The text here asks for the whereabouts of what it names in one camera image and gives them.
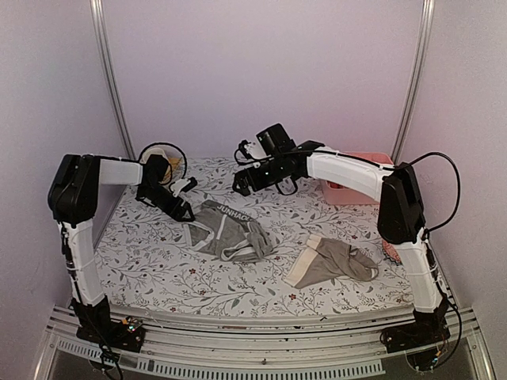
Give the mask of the grey boxer briefs white trim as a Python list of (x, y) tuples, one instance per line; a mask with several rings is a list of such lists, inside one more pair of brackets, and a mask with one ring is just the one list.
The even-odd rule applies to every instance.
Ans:
[(273, 253), (269, 234), (249, 215), (206, 200), (184, 225), (187, 246), (224, 262), (258, 262)]

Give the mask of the taupe underwear cream waistband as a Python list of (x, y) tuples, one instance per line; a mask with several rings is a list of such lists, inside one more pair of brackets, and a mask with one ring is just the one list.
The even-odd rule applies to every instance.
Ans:
[(284, 282), (295, 289), (302, 289), (342, 276), (369, 282), (378, 274), (378, 265), (363, 249), (337, 239), (311, 234)]

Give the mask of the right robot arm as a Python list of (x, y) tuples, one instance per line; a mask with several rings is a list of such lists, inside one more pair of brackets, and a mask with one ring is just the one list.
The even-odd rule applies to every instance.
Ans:
[(242, 170), (233, 189), (244, 196), (284, 179), (314, 178), (358, 191), (379, 203), (377, 230), (399, 255), (414, 295), (414, 322), (384, 329), (388, 352), (444, 342), (450, 337), (445, 320), (449, 302), (438, 283), (438, 268), (429, 248), (424, 206), (412, 165), (383, 165), (341, 153), (320, 142), (277, 146), (243, 140), (238, 153)]

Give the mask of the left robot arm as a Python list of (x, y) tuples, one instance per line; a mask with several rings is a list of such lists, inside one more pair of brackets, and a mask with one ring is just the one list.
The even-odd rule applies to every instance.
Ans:
[(152, 154), (146, 162), (98, 155), (63, 157), (48, 193), (48, 206), (57, 222), (62, 254), (72, 284), (71, 305), (79, 319), (77, 336), (100, 346), (138, 352), (145, 329), (134, 317), (113, 321), (97, 272), (93, 249), (93, 218), (101, 185), (137, 187), (137, 200), (156, 207), (177, 222), (191, 222), (190, 204), (180, 194), (193, 189), (193, 177), (165, 188), (162, 180), (169, 161)]

